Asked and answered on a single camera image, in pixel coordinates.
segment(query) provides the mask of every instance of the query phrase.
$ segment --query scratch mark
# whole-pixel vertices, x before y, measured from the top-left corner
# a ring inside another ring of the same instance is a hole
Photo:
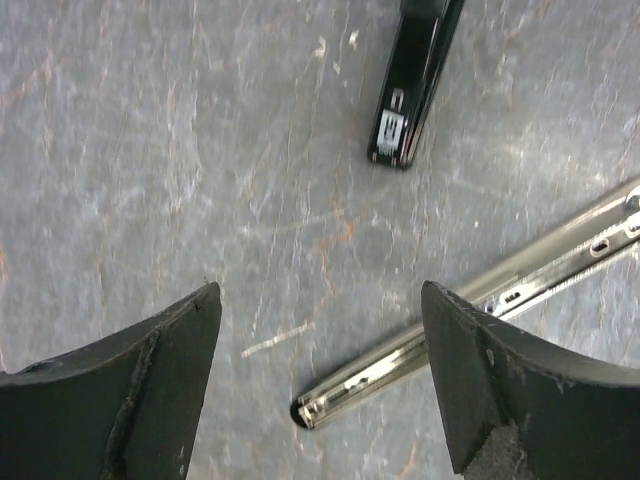
[[[359,34],[360,34],[360,30],[354,30],[353,32],[351,32],[351,35],[349,36],[349,45],[351,45],[354,50],[356,48],[358,48],[358,35]]]
[[[327,41],[324,37],[319,37],[318,42],[320,42],[320,46],[313,51],[313,56],[316,58],[324,58],[324,54],[327,52]]]
[[[191,41],[190,41],[190,49],[191,49],[191,60],[194,60],[196,57],[196,39],[199,36],[199,27],[200,27],[200,18],[198,17],[198,2],[194,0],[193,2],[193,10],[191,12]]]
[[[638,329],[634,328],[633,332],[629,336],[629,341],[627,341],[627,345],[624,347],[624,352],[622,353],[622,357],[620,358],[620,362],[619,363],[623,364],[625,361],[628,360],[627,355],[629,355],[629,349],[631,347],[631,344],[633,343],[633,340],[636,338],[636,332],[637,331],[638,331]]]
[[[9,262],[7,261],[7,255],[4,253],[2,243],[0,243],[0,301],[2,301],[2,294],[4,293],[4,287],[9,282]],[[3,371],[7,371],[7,365],[4,363],[4,354],[0,348],[0,367]]]
[[[369,49],[367,48],[367,44],[365,43],[365,49],[364,52],[362,54],[362,58],[363,60],[363,68],[365,71],[367,71],[367,65],[369,62]],[[361,81],[359,82],[359,86],[358,86],[358,93],[356,94],[356,103],[355,103],[355,110],[354,110],[354,115],[353,115],[353,121],[351,122],[351,125],[349,126],[349,128],[346,131],[345,134],[345,139],[348,138],[352,138],[352,135],[356,129],[356,124],[357,121],[356,119],[359,118],[358,113],[360,112],[361,109],[361,104],[362,104],[362,91],[363,88],[365,86],[365,82],[366,82],[367,76],[364,75],[361,77]],[[333,182],[333,189],[331,191],[331,201],[333,203],[336,203],[336,195],[338,194],[338,186],[340,183],[340,168],[342,165],[342,152],[345,150],[344,146],[340,148],[340,150],[338,151],[338,156],[336,158],[336,162],[335,162],[335,167],[334,167],[334,182]]]
[[[247,358],[250,355],[253,355],[254,353],[257,353],[261,350],[265,350],[267,348],[271,348],[277,344],[279,344],[280,342],[283,342],[285,340],[287,340],[288,338],[294,337],[296,335],[301,335],[302,333],[306,332],[309,329],[315,328],[316,324],[315,322],[308,322],[305,323],[304,325],[300,325],[299,327],[293,328],[287,332],[281,333],[279,335],[276,335],[275,337],[269,339],[269,340],[265,340],[264,342],[260,342],[257,343],[256,345],[253,345],[249,348],[247,348],[246,350],[244,350],[240,356],[242,358]]]
[[[351,16],[351,0],[347,0],[346,5],[346,17],[344,19],[344,28],[342,29],[342,33],[340,34],[340,43],[338,43],[338,63],[342,63],[342,45],[344,44],[344,37],[347,35],[347,27],[349,26],[349,19]]]
[[[291,164],[291,159],[287,159],[287,168],[285,170],[285,181],[284,188],[287,188],[287,183],[289,182],[289,166]],[[256,314],[253,318],[253,326],[252,330],[255,332],[258,328],[258,319],[260,318],[260,313],[262,312],[262,304],[264,300],[264,289],[267,285],[267,279],[269,278],[269,273],[271,273],[271,262],[273,261],[273,254],[276,247],[276,239],[277,232],[280,226],[280,219],[282,218],[282,211],[284,210],[284,194],[280,196],[280,210],[278,211],[278,218],[276,219],[276,226],[273,229],[273,234],[271,235],[271,248],[269,249],[269,257],[267,258],[267,269],[264,274],[264,278],[262,279],[262,286],[260,287],[260,298],[258,300],[258,308],[256,309]]]
[[[422,224],[422,229],[420,230],[419,233],[414,234],[415,242],[414,242],[413,252],[411,254],[411,266],[409,267],[411,272],[414,273],[414,275],[412,276],[412,280],[415,280],[416,264],[418,263],[418,256],[422,251],[422,241],[424,240],[424,237],[428,232],[428,228],[429,228],[429,217],[428,215],[425,215],[425,221]]]
[[[104,38],[107,33],[110,10],[111,10],[111,0],[106,0],[102,4],[102,9],[100,10],[100,38]]]
[[[267,144],[264,151],[262,152],[262,155],[260,155],[260,158],[258,159],[258,162],[253,167],[249,180],[247,181],[247,184],[244,188],[244,193],[249,201],[253,200],[253,197],[255,195],[255,192],[253,190],[253,182],[256,178],[256,173],[262,170],[270,154],[271,154],[271,142]]]
[[[14,88],[10,92],[0,95],[0,105],[8,105],[10,103],[13,103],[16,100],[22,98],[26,93],[28,93],[33,88],[38,78],[40,78],[40,76],[45,73],[47,68],[46,64],[47,62],[44,62],[42,65],[40,65],[40,67],[31,72],[31,75],[23,80],[23,82],[18,87]]]
[[[402,471],[396,477],[396,480],[402,480],[413,469],[413,467],[415,465],[415,462],[416,462],[416,453],[417,453],[417,451],[418,451],[418,449],[416,448],[416,444],[415,443],[412,444],[411,445],[411,453],[409,453],[409,460],[407,461],[407,464],[404,466]]]
[[[491,188],[483,187],[483,186],[477,185],[477,184],[475,184],[473,182],[469,182],[468,180],[463,180],[463,179],[458,178],[458,177],[451,178],[451,183],[454,184],[454,185],[457,185],[459,187],[463,187],[463,188],[466,188],[468,190],[471,190],[473,192],[480,193],[482,195],[487,195],[489,197],[495,197],[495,198],[498,198],[500,200],[505,200],[505,201],[509,200],[509,195],[508,194],[505,195],[504,193],[499,192],[497,190],[493,190]]]
[[[320,248],[320,250],[322,250],[322,252],[326,254],[326,251],[337,243],[344,243],[345,245],[348,244],[351,241],[351,237],[353,236],[353,233],[356,230],[356,225],[359,221],[360,217],[354,220],[345,221],[345,233],[343,233],[342,235],[334,235],[333,237],[320,240],[320,242],[318,243],[318,247]]]
[[[245,22],[246,14],[247,12],[251,11],[252,6],[253,6],[253,2],[249,2],[246,5],[245,9],[243,10],[243,13],[240,16],[240,20],[239,20],[238,26],[236,27],[236,30],[244,28],[243,24]],[[248,52],[252,51],[252,46],[254,44],[263,46],[264,45],[263,37],[272,35],[274,32],[277,32],[280,29],[281,25],[283,23],[286,23],[287,21],[290,21],[294,15],[295,15],[295,12],[284,13],[284,14],[278,15],[277,17],[274,17],[273,19],[269,20],[266,24],[262,25],[261,28],[257,32],[255,32],[255,36],[253,36],[247,42],[247,44],[245,45],[245,48],[243,48],[238,55],[230,58],[228,62],[226,62],[226,66],[239,64],[240,62],[242,62],[244,60],[245,55]]]
[[[600,329],[605,328],[605,324],[607,322],[607,312],[606,312],[606,305],[607,304],[607,282],[606,279],[603,277],[602,280],[600,280],[600,309],[599,309],[599,314],[600,314]]]
[[[107,309],[108,309],[107,291],[106,291],[106,285],[105,285],[106,272],[104,269],[104,262],[103,262],[103,255],[104,255],[103,250],[104,250],[104,245],[102,244],[100,245],[100,252],[98,253],[98,265],[97,265],[98,283],[100,284],[100,308],[102,310],[102,316],[100,317],[100,322],[98,323],[98,332],[100,333],[100,338],[104,338],[103,326],[107,321]]]
[[[536,13],[538,15],[538,20],[542,21],[547,16],[547,12],[549,11],[549,7],[553,5],[555,0],[544,0],[538,7],[536,7]]]
[[[45,145],[45,152],[47,159],[51,160],[51,155],[55,146],[55,131],[52,127],[51,121],[51,112],[49,109],[49,87],[51,85],[51,78],[53,76],[52,71],[56,68],[55,65],[55,54],[53,53],[53,44],[54,44],[54,33],[58,23],[60,22],[60,18],[62,18],[62,8],[64,7],[64,2],[58,2],[58,10],[56,12],[55,17],[49,19],[47,22],[47,60],[44,62],[44,70],[42,71],[43,79],[44,79],[44,98],[43,98],[43,109],[45,116],[45,130],[43,134],[43,140]]]
[[[311,225],[316,225],[318,223],[326,222],[327,220],[331,220],[333,218],[340,218],[344,214],[343,209],[337,209],[333,212],[323,213],[321,215],[314,215],[313,217],[305,218],[304,220],[300,220],[298,222],[288,223],[282,226],[276,226],[273,228],[247,228],[243,227],[241,233],[243,235],[265,235],[265,234],[273,234],[273,233],[286,233],[292,230],[297,230],[299,228],[309,227]]]
[[[640,118],[640,109],[636,110],[636,119]],[[624,160],[626,160],[627,156],[629,155],[629,152],[631,151],[631,147],[633,146],[636,137],[638,136],[638,123],[639,122],[635,122],[633,125],[633,128],[631,129],[631,131],[629,132],[629,138],[627,139],[627,141],[625,142],[624,145],[624,150],[622,151],[622,155],[620,155],[620,158],[618,159],[618,161],[616,162],[616,167],[619,167]]]

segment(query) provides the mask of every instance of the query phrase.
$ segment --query gray floor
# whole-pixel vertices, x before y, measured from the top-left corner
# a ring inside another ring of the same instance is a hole
[[[315,433],[289,402],[640,173],[640,6],[468,0],[403,175],[364,157],[398,3],[0,0],[4,368],[215,280],[189,479],[452,478],[429,373]],[[640,367],[638,273],[519,323]]]

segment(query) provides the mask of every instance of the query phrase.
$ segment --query black plastic part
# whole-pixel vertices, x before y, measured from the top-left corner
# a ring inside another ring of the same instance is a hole
[[[84,348],[1,374],[0,478],[186,478],[221,308],[211,283]]]
[[[367,156],[406,170],[416,148],[464,0],[404,0]]]
[[[435,283],[422,315],[455,473],[514,425],[541,480],[640,478],[640,371],[549,343]]]

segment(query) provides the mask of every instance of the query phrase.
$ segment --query silver metal rail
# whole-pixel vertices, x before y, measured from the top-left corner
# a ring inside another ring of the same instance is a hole
[[[640,177],[458,290],[486,312],[509,320],[637,251]],[[313,429],[429,365],[422,324],[379,345],[298,397],[292,414]]]

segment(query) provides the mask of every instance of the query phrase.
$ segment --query sticker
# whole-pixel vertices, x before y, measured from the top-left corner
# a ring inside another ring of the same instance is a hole
[[[400,135],[404,125],[404,116],[390,110],[382,111],[380,130],[378,130],[378,151],[388,155],[398,149]]]

